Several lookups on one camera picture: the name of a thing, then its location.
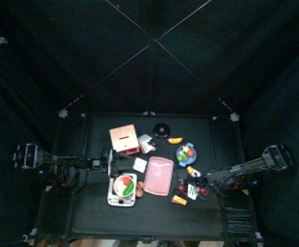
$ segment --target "banana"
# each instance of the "banana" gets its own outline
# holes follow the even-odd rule
[[[170,142],[171,144],[179,144],[179,143],[182,143],[182,141],[183,141],[183,137],[168,138],[168,142]]]

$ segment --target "bowl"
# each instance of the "bowl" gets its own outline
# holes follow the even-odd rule
[[[128,175],[120,175],[114,181],[114,191],[119,197],[128,197],[134,192],[134,181]]]
[[[191,150],[194,152],[194,156],[187,155],[187,150]],[[176,159],[182,167],[192,164],[196,160],[196,156],[196,150],[192,143],[182,145],[176,150]]]

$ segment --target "black mat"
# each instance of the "black mat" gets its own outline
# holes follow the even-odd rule
[[[207,118],[91,116],[88,117],[87,155],[99,155],[103,147],[111,145],[108,131],[111,128],[134,124],[138,136],[142,134],[154,136],[152,128],[158,123],[166,123],[171,127],[171,137],[184,137],[183,144],[190,142],[195,145],[199,157],[194,167],[207,173],[214,167],[212,121]],[[148,160],[155,155],[175,162],[168,195],[159,197],[144,193],[134,207],[111,206],[107,204],[108,177],[99,171],[91,171],[88,186],[79,195],[75,207],[73,233],[111,237],[151,235],[198,239],[222,236],[219,203],[214,193],[208,194],[206,200],[188,200],[187,206],[171,202],[174,188],[179,184],[175,158],[179,145],[168,144],[167,140],[155,140],[159,144],[158,150],[142,154],[140,157]],[[134,172],[143,180],[144,174]]]

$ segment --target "blue object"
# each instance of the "blue object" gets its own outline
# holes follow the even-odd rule
[[[196,150],[195,150],[195,147],[194,147],[194,144],[192,143],[188,143],[187,145],[183,145],[178,148],[176,150],[176,159],[178,159],[178,156],[180,155],[179,153],[183,151],[183,147],[188,147],[190,150],[192,150],[195,152],[195,155],[192,157],[187,157],[187,159],[179,161],[179,165],[182,167],[186,167],[187,165],[192,164],[196,160]]]

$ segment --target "pink tray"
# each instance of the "pink tray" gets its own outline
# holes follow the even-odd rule
[[[170,159],[152,156],[144,179],[144,191],[166,196],[168,194],[174,162]]]

